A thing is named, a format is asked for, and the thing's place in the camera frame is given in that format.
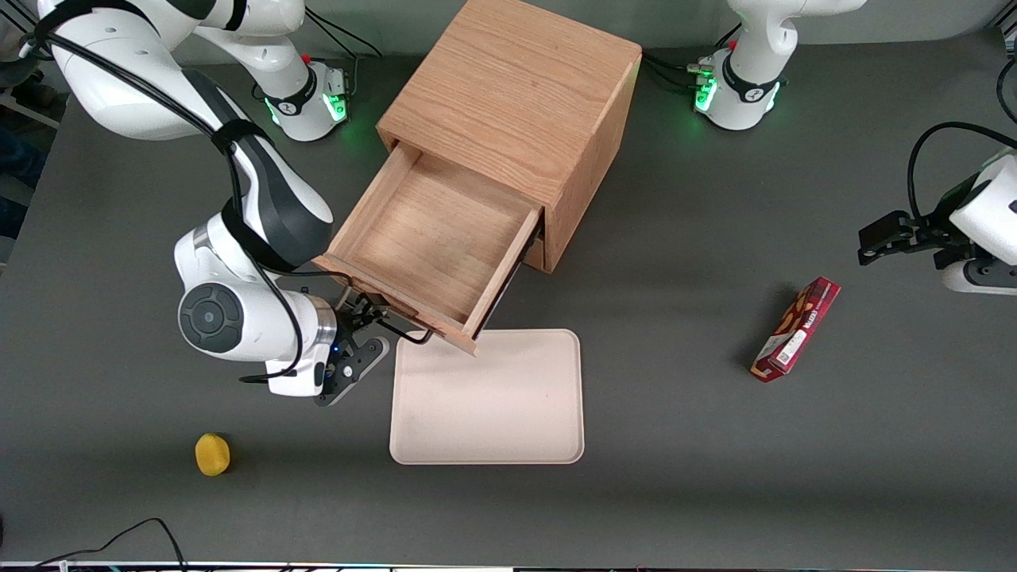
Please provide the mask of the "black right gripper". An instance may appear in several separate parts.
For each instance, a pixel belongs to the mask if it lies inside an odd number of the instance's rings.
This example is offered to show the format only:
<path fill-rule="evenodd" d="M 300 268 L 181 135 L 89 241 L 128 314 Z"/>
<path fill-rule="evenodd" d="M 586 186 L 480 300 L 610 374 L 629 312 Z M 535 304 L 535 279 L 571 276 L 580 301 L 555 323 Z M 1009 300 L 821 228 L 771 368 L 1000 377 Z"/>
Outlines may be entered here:
<path fill-rule="evenodd" d="M 338 350 L 359 350 L 361 343 L 357 336 L 361 330 L 374 323 L 381 328 L 391 328 L 384 316 L 388 307 L 391 304 L 384 296 L 371 292 L 361 292 L 354 301 L 346 300 L 335 304 L 335 347 Z"/>

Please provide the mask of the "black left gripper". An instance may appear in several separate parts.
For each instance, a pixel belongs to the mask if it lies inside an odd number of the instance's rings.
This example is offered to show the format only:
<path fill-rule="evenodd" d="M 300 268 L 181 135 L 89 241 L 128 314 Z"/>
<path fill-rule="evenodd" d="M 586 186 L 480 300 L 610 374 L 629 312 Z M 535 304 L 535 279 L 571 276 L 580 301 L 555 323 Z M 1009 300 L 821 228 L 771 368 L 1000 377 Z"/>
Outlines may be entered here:
<path fill-rule="evenodd" d="M 920 213 L 918 203 L 915 203 L 915 217 L 925 225 L 924 238 L 931 238 L 945 247 L 934 254 L 936 269 L 944 271 L 956 263 L 966 264 L 977 253 L 977 247 L 967 238 L 964 231 L 950 221 L 954 214 L 967 199 L 973 195 L 977 176 L 962 180 L 941 196 L 936 207 L 929 213 Z M 905 253 L 913 246 L 915 225 L 906 211 L 890 211 L 858 231 L 858 264 L 869 265 L 879 258 L 894 253 Z"/>

